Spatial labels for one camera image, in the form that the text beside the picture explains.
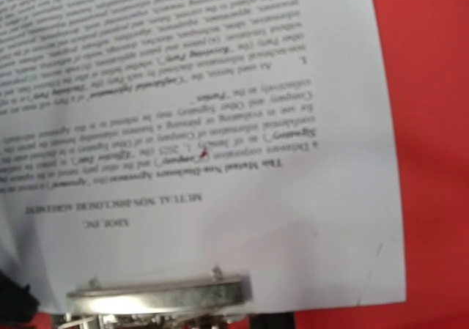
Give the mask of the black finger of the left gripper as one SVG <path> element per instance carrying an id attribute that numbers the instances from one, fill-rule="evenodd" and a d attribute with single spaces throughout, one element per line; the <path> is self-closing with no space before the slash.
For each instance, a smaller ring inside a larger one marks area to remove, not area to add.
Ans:
<path id="1" fill-rule="evenodd" d="M 1 324 L 31 322 L 39 308 L 29 284 L 21 285 L 1 272 Z"/>

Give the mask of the red folder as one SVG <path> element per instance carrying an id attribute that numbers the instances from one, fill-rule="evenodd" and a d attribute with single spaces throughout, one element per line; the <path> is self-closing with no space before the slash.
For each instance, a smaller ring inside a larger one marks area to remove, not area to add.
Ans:
<path id="1" fill-rule="evenodd" d="M 468 0 L 373 0 L 391 92 L 407 299 L 317 309 L 299 328 L 468 326 Z"/>

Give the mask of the printed text sheet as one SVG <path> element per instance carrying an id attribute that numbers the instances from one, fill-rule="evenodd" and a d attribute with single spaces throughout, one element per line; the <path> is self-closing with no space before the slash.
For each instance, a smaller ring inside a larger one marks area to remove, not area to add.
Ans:
<path id="1" fill-rule="evenodd" d="M 43 311 L 218 268 L 253 312 L 406 298 L 372 0 L 1 0 L 1 269 Z"/>

